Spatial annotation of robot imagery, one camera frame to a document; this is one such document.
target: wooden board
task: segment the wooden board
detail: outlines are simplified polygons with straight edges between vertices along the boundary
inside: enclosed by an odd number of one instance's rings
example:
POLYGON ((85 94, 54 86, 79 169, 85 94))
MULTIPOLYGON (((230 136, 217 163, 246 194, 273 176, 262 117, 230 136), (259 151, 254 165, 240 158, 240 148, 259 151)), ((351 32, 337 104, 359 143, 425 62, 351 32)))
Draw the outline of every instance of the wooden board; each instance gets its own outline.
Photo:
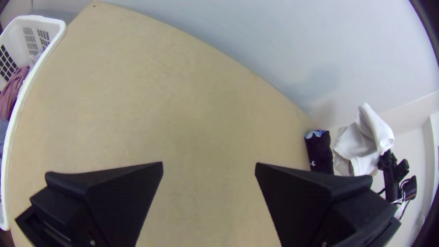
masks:
MULTIPOLYGON (((309 169, 312 120, 270 84, 150 17, 92 3, 29 93, 13 141, 9 216, 44 174, 163 161, 137 246, 279 246, 257 161, 309 169)), ((16 246, 30 246, 11 222, 16 246)))

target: pink towel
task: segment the pink towel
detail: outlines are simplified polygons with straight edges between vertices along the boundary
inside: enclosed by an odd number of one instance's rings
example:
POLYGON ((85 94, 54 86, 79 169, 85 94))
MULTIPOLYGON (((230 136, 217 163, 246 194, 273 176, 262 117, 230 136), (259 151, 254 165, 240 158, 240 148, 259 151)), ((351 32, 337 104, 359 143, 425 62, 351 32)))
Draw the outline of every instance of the pink towel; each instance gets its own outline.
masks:
POLYGON ((29 72, 29 66, 18 68, 0 93, 0 119, 11 118, 18 92, 29 72))

